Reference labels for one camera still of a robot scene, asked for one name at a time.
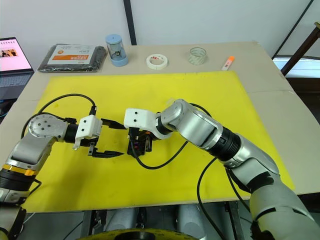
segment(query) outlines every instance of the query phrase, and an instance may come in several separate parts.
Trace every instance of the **roll of tape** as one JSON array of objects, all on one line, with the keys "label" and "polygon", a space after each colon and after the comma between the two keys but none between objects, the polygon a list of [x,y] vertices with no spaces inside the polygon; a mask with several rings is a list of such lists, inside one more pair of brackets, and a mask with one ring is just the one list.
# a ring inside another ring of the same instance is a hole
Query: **roll of tape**
[{"label": "roll of tape", "polygon": [[162,54],[151,54],[146,58],[146,65],[154,70],[164,69],[168,66],[168,58]]}]

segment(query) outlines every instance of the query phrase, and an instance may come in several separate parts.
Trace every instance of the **white table surface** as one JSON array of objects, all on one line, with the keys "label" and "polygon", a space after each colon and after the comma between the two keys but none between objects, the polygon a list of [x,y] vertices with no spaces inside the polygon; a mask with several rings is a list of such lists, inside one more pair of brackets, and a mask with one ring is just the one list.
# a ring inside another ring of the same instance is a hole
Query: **white table surface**
[{"label": "white table surface", "polygon": [[[188,62],[192,47],[206,50],[204,64]],[[125,51],[129,63],[122,67],[113,66],[107,56],[103,68],[96,73],[36,72],[0,124],[0,164],[20,139],[24,123],[33,114],[52,76],[211,72],[219,71],[229,56],[235,56],[229,70],[237,73],[248,93],[293,180],[295,192],[320,192],[320,125],[258,43],[127,46]],[[146,57],[155,53],[167,56],[166,68],[147,67]]]}]

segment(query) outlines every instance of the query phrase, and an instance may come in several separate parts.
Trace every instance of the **laptop keyboard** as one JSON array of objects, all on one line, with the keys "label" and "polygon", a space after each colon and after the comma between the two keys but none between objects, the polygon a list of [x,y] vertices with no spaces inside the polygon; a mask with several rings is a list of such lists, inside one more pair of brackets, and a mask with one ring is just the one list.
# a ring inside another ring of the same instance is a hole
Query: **laptop keyboard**
[{"label": "laptop keyboard", "polygon": [[0,88],[26,85],[30,75],[0,77]]}]

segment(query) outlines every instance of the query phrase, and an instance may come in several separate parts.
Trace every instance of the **blue pencil sharpener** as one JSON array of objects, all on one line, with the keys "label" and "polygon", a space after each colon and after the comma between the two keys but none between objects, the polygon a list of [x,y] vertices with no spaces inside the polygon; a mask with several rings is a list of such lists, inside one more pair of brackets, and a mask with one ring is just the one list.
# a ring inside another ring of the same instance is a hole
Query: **blue pencil sharpener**
[{"label": "blue pencil sharpener", "polygon": [[122,38],[118,34],[111,34],[105,37],[106,45],[110,54],[111,62],[116,67],[124,66],[128,63]]}]

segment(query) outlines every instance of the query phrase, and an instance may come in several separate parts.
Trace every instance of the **white wall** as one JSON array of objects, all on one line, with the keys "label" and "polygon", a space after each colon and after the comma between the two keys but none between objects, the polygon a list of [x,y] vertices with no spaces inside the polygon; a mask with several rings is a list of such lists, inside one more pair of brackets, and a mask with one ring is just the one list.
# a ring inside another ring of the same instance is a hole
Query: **white wall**
[{"label": "white wall", "polygon": [[139,45],[258,41],[270,56],[309,0],[132,0]]},{"label": "white wall", "polygon": [[56,43],[105,46],[120,34],[130,44],[122,0],[1,0],[1,38],[16,37],[34,69]]},{"label": "white wall", "polygon": [[[312,3],[290,38],[283,45],[279,55],[294,54],[309,34],[315,29],[316,25],[314,25],[314,22],[320,22],[320,0],[315,0]],[[313,44],[305,55],[320,58],[320,39]]]}]

